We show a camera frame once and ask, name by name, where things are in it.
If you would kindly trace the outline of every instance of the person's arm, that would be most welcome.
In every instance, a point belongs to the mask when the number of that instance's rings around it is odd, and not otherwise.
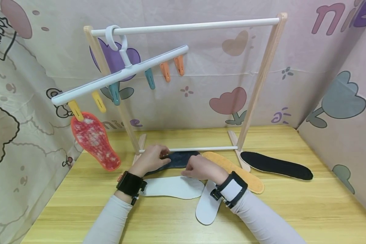
[[[170,162],[160,157],[168,154],[166,146],[148,147],[141,157],[128,170],[129,173],[144,177],[147,172],[156,170]],[[104,206],[99,217],[83,240],[83,244],[117,244],[121,239],[127,215],[132,208],[132,197],[117,190]]]
[[[199,180],[212,180],[217,185],[222,185],[229,176],[222,167],[201,155],[190,157],[182,175]],[[237,194],[231,187],[225,187],[221,193],[229,196],[227,201],[232,201]],[[249,190],[245,191],[231,211],[241,218],[260,244],[306,243],[283,218]]]

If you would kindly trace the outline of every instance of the teal clothespin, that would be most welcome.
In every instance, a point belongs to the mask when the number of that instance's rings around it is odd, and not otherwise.
[[[145,77],[148,81],[150,89],[154,90],[156,88],[156,86],[155,86],[155,81],[153,80],[152,68],[145,70]]]
[[[108,89],[111,93],[114,105],[119,106],[121,104],[121,101],[119,100],[119,82],[109,85]]]

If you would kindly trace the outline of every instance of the orange insole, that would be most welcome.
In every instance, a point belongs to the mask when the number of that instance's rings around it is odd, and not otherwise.
[[[236,172],[248,184],[248,189],[251,192],[256,193],[256,194],[263,193],[264,184],[258,177],[251,174],[247,170],[244,170],[244,169],[238,167],[237,165],[233,164],[226,157],[223,157],[223,156],[216,154],[214,152],[211,152],[211,151],[204,152],[202,154],[202,156],[212,162],[215,162],[219,166],[223,167],[229,174],[232,171]]]
[[[121,165],[121,159],[108,142],[106,129],[91,113],[81,112],[83,121],[75,117],[70,121],[72,133],[83,149],[89,152],[107,171],[116,170]]]

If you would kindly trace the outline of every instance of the table surface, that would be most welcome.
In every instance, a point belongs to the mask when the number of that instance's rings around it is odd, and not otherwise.
[[[234,128],[237,136],[239,129]],[[227,128],[147,131],[145,146],[160,143],[168,147],[230,146]],[[111,146],[122,160],[115,172],[106,172],[84,151],[57,189],[44,211],[23,240],[23,244],[81,243],[113,194],[118,176],[134,157],[125,132],[109,133]],[[257,195],[282,216],[307,243],[366,244],[366,210],[340,180],[287,126],[250,128],[244,151],[305,165],[314,178],[304,182],[276,174],[252,173],[265,184]],[[219,151],[239,165],[234,151]],[[148,178],[180,175],[168,169]],[[216,220],[204,226],[195,218],[199,198],[141,197],[129,213],[120,243],[258,243],[238,216],[224,205]]]

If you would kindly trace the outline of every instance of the white insole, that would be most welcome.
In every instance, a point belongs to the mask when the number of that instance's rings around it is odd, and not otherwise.
[[[193,199],[201,196],[204,185],[197,179],[176,176],[145,180],[148,184],[142,196],[172,196],[181,199]]]
[[[218,208],[221,203],[221,198],[216,201],[211,195],[211,191],[216,188],[216,183],[208,180],[206,187],[204,188],[197,208],[195,210],[195,216],[199,222],[204,225],[213,223],[217,216]]]

